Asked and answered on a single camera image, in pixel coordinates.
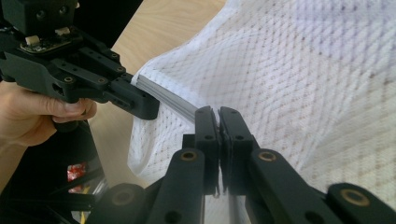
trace table surface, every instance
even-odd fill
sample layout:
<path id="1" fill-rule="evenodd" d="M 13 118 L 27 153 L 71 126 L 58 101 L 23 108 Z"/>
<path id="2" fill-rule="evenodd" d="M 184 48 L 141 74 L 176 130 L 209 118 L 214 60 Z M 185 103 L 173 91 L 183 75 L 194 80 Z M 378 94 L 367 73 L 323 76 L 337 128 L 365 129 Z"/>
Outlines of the table surface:
<path id="1" fill-rule="evenodd" d="M 113 50 L 128 73 L 191 39 L 220 11 L 225 0 L 144 0 Z M 90 119 L 93 139 L 110 187 L 146 183 L 127 165 L 133 116 L 112 104 L 98 104 Z"/>

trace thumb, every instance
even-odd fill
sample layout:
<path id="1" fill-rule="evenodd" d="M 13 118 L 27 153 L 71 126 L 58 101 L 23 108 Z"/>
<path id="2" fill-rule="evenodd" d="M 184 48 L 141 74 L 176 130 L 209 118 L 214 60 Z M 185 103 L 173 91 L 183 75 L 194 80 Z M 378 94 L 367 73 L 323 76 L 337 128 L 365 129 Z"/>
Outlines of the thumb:
<path id="1" fill-rule="evenodd" d="M 81 115 L 85 110 L 84 104 L 81 101 L 75 104 L 68 104 L 59 99 L 31 91 L 26 91 L 24 96 L 18 101 L 18 104 L 18 108 L 23 108 L 25 113 L 33 115 L 74 117 Z"/>

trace white fabric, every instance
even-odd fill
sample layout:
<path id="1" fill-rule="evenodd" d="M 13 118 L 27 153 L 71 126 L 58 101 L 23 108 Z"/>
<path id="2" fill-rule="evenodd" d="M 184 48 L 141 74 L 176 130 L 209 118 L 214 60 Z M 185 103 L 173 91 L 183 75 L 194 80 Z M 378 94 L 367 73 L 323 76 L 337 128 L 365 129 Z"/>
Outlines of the white fabric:
<path id="1" fill-rule="evenodd" d="M 241 112 L 261 147 L 313 187 L 367 188 L 396 208 L 396 1 L 229 0 L 195 38 L 138 72 L 197 108 Z M 193 123 L 134 119 L 129 166 L 163 176 Z"/>

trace red component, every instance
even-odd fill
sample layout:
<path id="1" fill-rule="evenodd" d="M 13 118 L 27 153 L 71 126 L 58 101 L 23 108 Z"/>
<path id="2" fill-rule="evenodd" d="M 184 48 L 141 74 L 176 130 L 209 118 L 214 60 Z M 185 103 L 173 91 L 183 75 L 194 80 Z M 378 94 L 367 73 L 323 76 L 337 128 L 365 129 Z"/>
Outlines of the red component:
<path id="1" fill-rule="evenodd" d="M 84 176 L 86 171 L 86 167 L 87 167 L 87 162 L 83 162 L 80 164 L 75 164 L 75 165 L 69 165 L 67 167 L 67 181 L 72 181 L 74 179 L 77 179 L 81 176 Z M 83 186 L 77 186 L 73 189 L 69 190 L 69 193 L 80 193 L 82 192 Z"/>

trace finger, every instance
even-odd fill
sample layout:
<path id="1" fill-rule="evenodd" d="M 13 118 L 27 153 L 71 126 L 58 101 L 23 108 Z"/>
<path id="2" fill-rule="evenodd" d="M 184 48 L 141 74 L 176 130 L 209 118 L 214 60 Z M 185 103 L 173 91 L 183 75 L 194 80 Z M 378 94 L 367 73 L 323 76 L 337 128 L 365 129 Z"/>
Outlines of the finger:
<path id="1" fill-rule="evenodd" d="M 15 104 L 26 114 L 56 117 L 74 117 L 82 114 L 85 110 L 85 105 L 81 100 L 75 104 L 68 104 L 59 99 L 30 91 L 26 91 Z"/>
<path id="2" fill-rule="evenodd" d="M 91 104 L 91 107 L 86 110 L 86 112 L 82 115 L 75 116 L 75 117 L 52 117 L 52 120 L 56 123 L 66 123 L 73 120 L 84 120 L 90 119 L 96 114 L 97 105 L 95 102 Z"/>

